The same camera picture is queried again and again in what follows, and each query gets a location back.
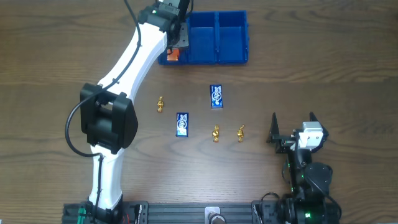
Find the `blue and white packet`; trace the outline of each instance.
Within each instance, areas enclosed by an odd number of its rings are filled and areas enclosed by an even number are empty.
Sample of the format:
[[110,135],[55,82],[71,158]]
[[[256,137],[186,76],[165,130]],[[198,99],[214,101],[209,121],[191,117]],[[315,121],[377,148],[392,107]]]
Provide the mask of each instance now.
[[188,137],[188,113],[177,113],[177,132],[176,137]]
[[221,85],[210,85],[211,109],[223,108]]

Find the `gold wrapped candy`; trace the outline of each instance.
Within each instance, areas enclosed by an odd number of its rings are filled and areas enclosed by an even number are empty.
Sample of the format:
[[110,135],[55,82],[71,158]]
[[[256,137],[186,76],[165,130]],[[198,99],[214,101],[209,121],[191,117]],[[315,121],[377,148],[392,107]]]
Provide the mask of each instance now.
[[220,135],[219,130],[220,130],[220,127],[218,127],[218,124],[216,124],[214,131],[212,133],[213,137],[214,137],[214,140],[213,140],[214,142],[218,142],[218,136]]
[[157,106],[159,107],[157,109],[157,112],[161,113],[163,111],[163,107],[164,107],[163,96],[159,97],[159,101],[157,102]]
[[243,128],[244,125],[242,125],[241,128],[239,128],[238,130],[238,142],[243,142]]

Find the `brown wood surface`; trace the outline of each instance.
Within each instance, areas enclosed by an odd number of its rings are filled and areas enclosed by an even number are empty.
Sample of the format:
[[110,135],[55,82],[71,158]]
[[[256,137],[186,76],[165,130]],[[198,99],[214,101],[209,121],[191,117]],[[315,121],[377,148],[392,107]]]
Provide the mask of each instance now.
[[[240,9],[250,24],[247,65],[155,63],[149,71],[134,105],[139,130],[123,164],[124,198],[251,202],[288,193],[285,156],[265,142],[271,115],[290,134],[314,111],[330,138],[313,159],[334,170],[341,223],[398,222],[397,1],[195,1],[196,11]],[[3,223],[60,223],[64,203],[86,199],[92,161],[68,148],[65,120],[82,85],[113,67],[133,30],[122,0],[0,2]],[[210,110],[212,83],[223,84],[223,110]],[[189,138],[175,137],[178,111],[190,113]],[[88,152],[79,122],[72,139]]]

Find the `wood grain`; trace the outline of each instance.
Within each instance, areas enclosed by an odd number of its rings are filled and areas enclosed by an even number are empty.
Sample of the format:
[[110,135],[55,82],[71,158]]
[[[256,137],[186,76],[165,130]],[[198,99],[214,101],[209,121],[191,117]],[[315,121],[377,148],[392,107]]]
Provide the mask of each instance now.
[[[134,12],[148,4],[132,1]],[[341,223],[398,222],[396,1],[195,1],[196,11],[241,9],[250,25],[247,65],[155,64],[146,76],[134,102],[139,131],[123,164],[125,199],[250,202],[287,193],[284,156],[265,143],[271,115],[290,134],[314,111],[330,132],[314,161],[334,170]],[[112,68],[133,30],[122,1],[0,2],[4,223],[60,223],[64,203],[88,196],[92,162],[69,150],[65,120],[82,84]],[[223,84],[221,111],[209,107],[212,83]],[[190,113],[188,139],[175,137],[178,111]],[[88,151],[79,122],[73,142]]]

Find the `blue tray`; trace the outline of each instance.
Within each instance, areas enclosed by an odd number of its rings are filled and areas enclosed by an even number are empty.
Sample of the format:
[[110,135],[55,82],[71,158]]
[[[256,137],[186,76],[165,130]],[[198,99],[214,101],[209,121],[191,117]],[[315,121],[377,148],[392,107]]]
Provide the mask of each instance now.
[[187,19],[189,48],[178,61],[168,61],[167,51],[161,65],[246,63],[249,54],[246,11],[193,12]]

